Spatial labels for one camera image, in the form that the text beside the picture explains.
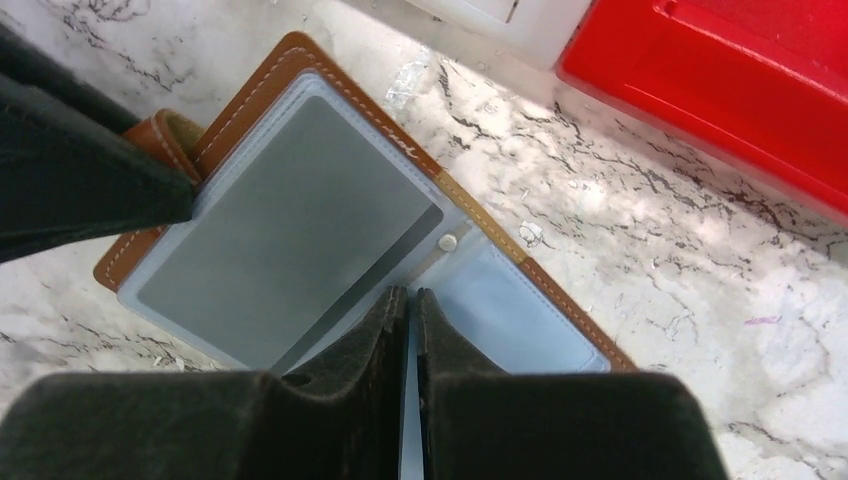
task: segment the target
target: tan leather strip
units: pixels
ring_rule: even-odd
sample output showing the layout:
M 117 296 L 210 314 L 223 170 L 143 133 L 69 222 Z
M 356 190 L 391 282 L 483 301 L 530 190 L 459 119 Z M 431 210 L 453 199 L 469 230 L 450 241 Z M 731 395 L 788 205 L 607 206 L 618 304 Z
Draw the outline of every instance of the tan leather strip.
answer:
M 483 232 L 501 249 L 516 265 L 523 262 L 527 258 L 527 253 L 518 246 L 517 243 L 506 233 L 506 231 L 496 222 L 486 210 L 471 198 L 471 195 L 465 191 L 447 171 L 442 171 L 434 179 L 436 185 L 453 202 L 474 220 L 474 223 L 483 230 Z
M 610 360 L 614 371 L 636 370 L 636 366 L 630 358 L 618 348 L 607 334 L 601 331 L 598 325 L 557 285 L 536 260 L 528 257 L 519 265 L 519 268 L 571 320 L 571 323 Z
M 403 131 L 336 63 L 300 32 L 286 35 L 212 123 L 190 155 L 198 172 L 211 174 L 235 148 L 281 92 L 301 73 L 321 74 L 348 98 L 375 128 L 388 137 L 430 178 L 442 168 Z
M 184 172 L 197 187 L 203 179 L 186 156 L 185 147 L 191 148 L 202 131 L 202 128 L 182 115 L 170 110 L 160 110 L 123 136 L 155 160 Z M 110 290 L 117 290 L 159 238 L 162 230 L 163 228 L 159 227 L 125 233 L 118 237 L 94 267 L 95 280 Z

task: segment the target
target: marble surface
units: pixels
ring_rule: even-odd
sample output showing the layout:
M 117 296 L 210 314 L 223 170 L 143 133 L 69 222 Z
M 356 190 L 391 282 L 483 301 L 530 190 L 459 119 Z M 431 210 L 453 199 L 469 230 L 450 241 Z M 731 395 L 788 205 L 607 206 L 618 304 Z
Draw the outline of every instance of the marble surface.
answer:
M 0 21 L 139 115 L 201 123 L 307 31 L 637 364 L 689 386 L 731 478 L 848 478 L 848 230 L 758 181 L 400 0 L 0 0 Z M 0 265 L 0 409 L 54 371 L 221 368 L 95 284 L 110 242 Z

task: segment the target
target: white plastic container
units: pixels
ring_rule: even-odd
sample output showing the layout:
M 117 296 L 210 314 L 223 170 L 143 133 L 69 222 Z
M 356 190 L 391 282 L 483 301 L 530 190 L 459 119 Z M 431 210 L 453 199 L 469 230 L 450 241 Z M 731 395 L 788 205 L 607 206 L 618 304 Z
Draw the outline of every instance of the white plastic container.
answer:
M 489 38 L 536 68 L 550 70 L 592 0 L 407 0 Z

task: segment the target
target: brown leather card holder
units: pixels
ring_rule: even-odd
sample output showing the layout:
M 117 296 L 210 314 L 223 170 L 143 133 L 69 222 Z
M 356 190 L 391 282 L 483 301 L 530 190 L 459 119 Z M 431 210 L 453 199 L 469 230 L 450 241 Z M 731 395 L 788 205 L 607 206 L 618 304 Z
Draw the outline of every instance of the brown leather card holder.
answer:
M 195 218 L 122 235 L 95 278 L 225 361 L 283 373 L 403 284 L 432 288 L 507 371 L 635 368 L 303 34 L 277 45 L 202 136 L 160 112 L 126 137 L 196 182 Z

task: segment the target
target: red plastic box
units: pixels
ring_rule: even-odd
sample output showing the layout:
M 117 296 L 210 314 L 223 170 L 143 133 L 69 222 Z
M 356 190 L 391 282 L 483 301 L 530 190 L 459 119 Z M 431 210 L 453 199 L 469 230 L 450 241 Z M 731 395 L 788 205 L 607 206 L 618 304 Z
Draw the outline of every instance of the red plastic box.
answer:
M 848 1 L 598 0 L 557 74 L 848 220 Z

